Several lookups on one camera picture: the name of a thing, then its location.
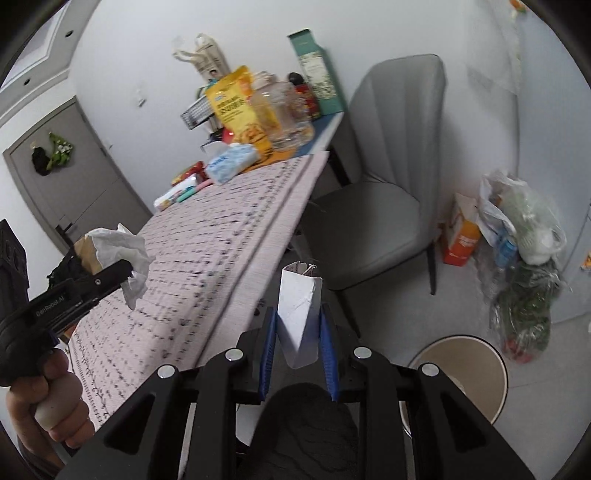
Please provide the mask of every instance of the plastic bag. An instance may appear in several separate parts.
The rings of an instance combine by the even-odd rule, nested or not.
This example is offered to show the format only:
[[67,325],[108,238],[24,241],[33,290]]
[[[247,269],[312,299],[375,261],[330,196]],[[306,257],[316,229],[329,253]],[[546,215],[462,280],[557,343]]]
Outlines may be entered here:
[[509,189],[524,186],[527,187],[526,182],[511,178],[500,170],[482,177],[476,224],[491,247],[496,245],[499,234],[503,231],[515,236],[513,223],[498,207],[501,202],[501,194]]
[[506,356],[525,364],[546,350],[550,306],[562,284],[553,260],[539,266],[519,262],[491,310],[491,326],[500,334]]
[[501,232],[517,240],[530,265],[542,265],[566,246],[566,236],[549,202],[527,182],[496,172],[482,177],[476,221],[494,247]]
[[548,201],[527,184],[506,189],[501,209],[515,227],[519,254],[530,265],[545,264],[566,247],[566,235]]

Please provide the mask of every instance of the chair backrest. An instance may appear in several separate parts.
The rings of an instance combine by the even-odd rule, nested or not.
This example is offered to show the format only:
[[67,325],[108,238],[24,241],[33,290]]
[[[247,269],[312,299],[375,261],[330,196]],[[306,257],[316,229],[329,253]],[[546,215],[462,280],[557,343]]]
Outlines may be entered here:
[[436,55],[386,60],[366,74],[349,107],[364,179],[396,184],[416,198],[421,229],[436,221],[445,89]]

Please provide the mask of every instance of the yellow snack bag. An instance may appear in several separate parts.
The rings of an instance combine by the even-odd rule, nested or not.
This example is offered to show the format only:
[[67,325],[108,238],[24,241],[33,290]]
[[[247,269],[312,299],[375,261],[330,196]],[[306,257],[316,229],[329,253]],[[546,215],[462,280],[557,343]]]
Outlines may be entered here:
[[235,141],[250,143],[262,157],[267,157],[272,154],[273,147],[248,104],[251,93],[250,72],[242,66],[208,88],[206,95],[217,117],[234,133]]

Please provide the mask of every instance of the chair seat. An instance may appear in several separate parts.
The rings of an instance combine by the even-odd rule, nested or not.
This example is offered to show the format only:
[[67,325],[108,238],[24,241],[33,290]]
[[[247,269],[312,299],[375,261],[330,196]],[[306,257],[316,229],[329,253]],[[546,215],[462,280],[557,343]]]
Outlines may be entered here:
[[301,225],[331,290],[367,280],[426,246],[417,243],[419,202],[391,183],[362,181],[314,203]]

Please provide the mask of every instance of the red bottle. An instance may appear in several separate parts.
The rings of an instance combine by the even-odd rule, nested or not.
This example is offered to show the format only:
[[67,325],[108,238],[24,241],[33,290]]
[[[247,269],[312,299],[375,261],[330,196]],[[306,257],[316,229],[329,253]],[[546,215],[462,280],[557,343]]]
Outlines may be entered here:
[[298,92],[301,96],[303,96],[306,100],[306,105],[308,106],[308,117],[310,118],[310,120],[316,120],[317,118],[320,118],[322,114],[320,113],[318,101],[316,101],[314,93],[312,92],[310,87],[308,87],[308,84],[304,81],[304,77],[299,73],[292,72],[287,76],[287,79],[295,87],[295,91]]

